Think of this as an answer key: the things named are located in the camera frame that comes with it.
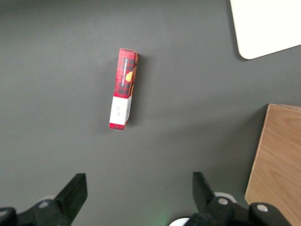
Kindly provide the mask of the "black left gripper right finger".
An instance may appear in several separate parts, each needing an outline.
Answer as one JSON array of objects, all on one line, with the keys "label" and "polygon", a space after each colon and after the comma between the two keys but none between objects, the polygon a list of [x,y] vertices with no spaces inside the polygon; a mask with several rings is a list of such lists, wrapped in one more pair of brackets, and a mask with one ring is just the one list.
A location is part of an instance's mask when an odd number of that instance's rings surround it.
[{"label": "black left gripper right finger", "polygon": [[225,196],[214,194],[202,172],[193,172],[192,194],[198,213],[189,226],[289,226],[290,222],[273,205],[254,202],[247,209]]}]

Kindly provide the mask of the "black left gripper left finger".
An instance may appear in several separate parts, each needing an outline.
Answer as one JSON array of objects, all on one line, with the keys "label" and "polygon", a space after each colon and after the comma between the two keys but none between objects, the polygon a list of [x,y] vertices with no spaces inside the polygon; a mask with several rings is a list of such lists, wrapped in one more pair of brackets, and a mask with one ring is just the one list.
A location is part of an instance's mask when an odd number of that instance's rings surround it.
[{"label": "black left gripper left finger", "polygon": [[43,198],[28,210],[0,209],[2,226],[70,226],[87,199],[87,178],[77,173],[54,198]]}]

